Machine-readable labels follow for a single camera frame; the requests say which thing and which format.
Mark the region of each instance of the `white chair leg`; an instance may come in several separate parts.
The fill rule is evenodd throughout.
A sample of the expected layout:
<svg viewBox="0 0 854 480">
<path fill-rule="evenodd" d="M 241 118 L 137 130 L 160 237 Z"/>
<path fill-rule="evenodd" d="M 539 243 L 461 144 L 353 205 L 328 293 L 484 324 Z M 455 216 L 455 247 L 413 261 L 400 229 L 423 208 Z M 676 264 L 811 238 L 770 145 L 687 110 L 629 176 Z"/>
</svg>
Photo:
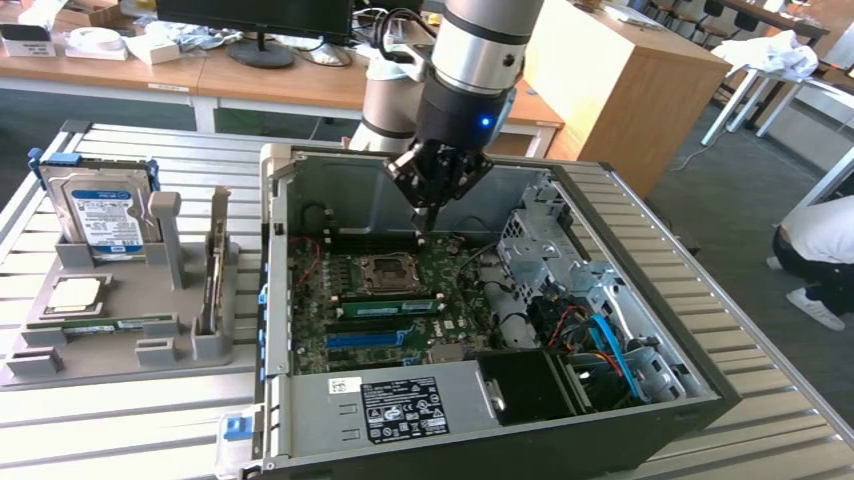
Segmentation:
<svg viewBox="0 0 854 480">
<path fill-rule="evenodd" d="M 747 70 L 747 76 L 744 77 L 740 85 L 735 89 L 735 93 L 732 93 L 732 97 L 729 98 L 729 101 L 723 106 L 720 115 L 717 115 L 717 118 L 715 118 L 715 122 L 711 124 L 711 128 L 708 129 L 708 132 L 705 132 L 705 136 L 703 137 L 703 140 L 699 142 L 704 147 L 708 146 L 708 144 L 711 143 L 711 139 L 717 134 L 717 130 L 720 130 L 720 127 L 723 126 L 727 118 L 729 118 L 729 115 L 732 114 L 735 107 L 740 103 L 741 98 L 744 97 L 744 94 L 749 90 L 749 87 L 752 86 L 757 75 L 759 75 L 757 70 L 755 69 Z"/>
<path fill-rule="evenodd" d="M 756 102 L 759 101 L 759 98 L 761 98 L 761 94 L 764 93 L 764 88 L 768 86 L 770 81 L 771 79 L 768 77 L 764 77 L 761 79 L 759 88 L 756 88 L 756 91 L 753 92 L 752 96 L 747 100 L 747 103 L 744 104 L 741 111 L 737 112 L 737 115 L 735 116 L 735 120 L 732 120 L 725 127 L 727 132 L 732 133 L 741 126 L 741 122 L 744 121 L 744 118 L 747 117 L 749 110 L 752 110 L 752 107 L 756 106 Z"/>
<path fill-rule="evenodd" d="M 788 90 L 788 93 L 780 100 L 779 105 L 776 105 L 776 108 L 774 108 L 771 115 L 768 115 L 768 119 L 761 124 L 761 127 L 759 127 L 759 130 L 756 131 L 756 137 L 764 136 L 764 134 L 768 131 L 768 128 L 771 128 L 771 124 L 774 123 L 774 120 L 776 120 L 776 116 L 780 114 L 783 110 L 786 110 L 786 107 L 788 106 L 791 101 L 795 99 L 795 96 L 798 95 L 798 92 L 800 91 L 802 88 L 803 88 L 803 83 L 798 83 L 795 86 L 791 87 L 791 90 Z"/>
</svg>

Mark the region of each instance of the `person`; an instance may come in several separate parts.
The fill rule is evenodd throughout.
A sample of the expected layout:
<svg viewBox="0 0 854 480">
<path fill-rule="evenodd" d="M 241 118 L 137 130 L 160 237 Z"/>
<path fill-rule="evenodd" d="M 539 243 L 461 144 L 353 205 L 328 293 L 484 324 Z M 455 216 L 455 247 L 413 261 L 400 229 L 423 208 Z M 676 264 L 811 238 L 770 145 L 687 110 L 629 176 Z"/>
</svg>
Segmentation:
<svg viewBox="0 0 854 480">
<path fill-rule="evenodd" d="M 854 196 L 794 210 L 774 234 L 772 270 L 803 278 L 807 286 L 786 299 L 831 330 L 854 312 Z"/>
</svg>

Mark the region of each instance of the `aluminum slotted surface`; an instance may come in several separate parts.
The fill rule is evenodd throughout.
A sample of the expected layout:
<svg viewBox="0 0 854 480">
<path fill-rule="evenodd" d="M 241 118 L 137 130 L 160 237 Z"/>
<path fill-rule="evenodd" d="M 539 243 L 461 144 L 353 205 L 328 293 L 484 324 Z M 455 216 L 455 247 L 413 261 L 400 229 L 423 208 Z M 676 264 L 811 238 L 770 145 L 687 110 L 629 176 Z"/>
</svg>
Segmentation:
<svg viewBox="0 0 854 480">
<path fill-rule="evenodd" d="M 240 244 L 234 362 L 178 378 L 0 393 L 0 478 L 213 478 L 216 420 L 250 402 L 260 275 L 257 157 L 269 139 L 93 125 L 74 151 L 156 156 L 162 189 L 182 197 L 181 240 L 200 241 L 213 186 L 232 186 Z M 567 167 L 581 192 L 744 397 L 709 428 L 612 478 L 844 479 L 854 450 L 843 422 L 815 396 L 660 223 L 595 164 Z M 0 242 L 0 355 L 17 344 L 29 300 L 53 261 L 58 226 L 40 191 Z M 603 258 L 592 238 L 581 243 Z"/>
</svg>

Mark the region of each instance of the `white sneaker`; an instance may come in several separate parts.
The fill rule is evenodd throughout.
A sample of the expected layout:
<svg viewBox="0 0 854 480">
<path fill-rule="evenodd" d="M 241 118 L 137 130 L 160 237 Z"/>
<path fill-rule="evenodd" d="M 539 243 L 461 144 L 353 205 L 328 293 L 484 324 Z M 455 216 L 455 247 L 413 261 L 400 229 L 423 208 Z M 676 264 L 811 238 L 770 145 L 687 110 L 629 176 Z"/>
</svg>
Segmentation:
<svg viewBox="0 0 854 480">
<path fill-rule="evenodd" d="M 839 320 L 824 304 L 818 300 L 806 298 L 806 288 L 799 288 L 786 294 L 788 302 L 806 313 L 812 320 L 824 325 L 828 329 L 840 332 L 844 330 L 844 323 Z"/>
<path fill-rule="evenodd" d="M 779 258 L 768 257 L 764 259 L 764 263 L 767 263 L 768 268 L 775 272 L 783 269 L 783 265 L 779 263 Z"/>
</svg>

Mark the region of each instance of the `monitor stand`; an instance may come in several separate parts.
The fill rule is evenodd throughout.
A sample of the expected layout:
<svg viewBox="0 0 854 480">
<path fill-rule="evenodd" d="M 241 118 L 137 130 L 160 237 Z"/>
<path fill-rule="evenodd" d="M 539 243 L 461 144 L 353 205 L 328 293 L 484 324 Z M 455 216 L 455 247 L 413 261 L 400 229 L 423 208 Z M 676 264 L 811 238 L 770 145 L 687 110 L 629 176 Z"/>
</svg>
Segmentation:
<svg viewBox="0 0 854 480">
<path fill-rule="evenodd" d="M 228 45 L 228 56 L 254 68 L 284 68 L 293 63 L 293 54 L 286 47 L 265 43 L 261 32 L 257 32 L 256 41 L 240 40 Z"/>
</svg>

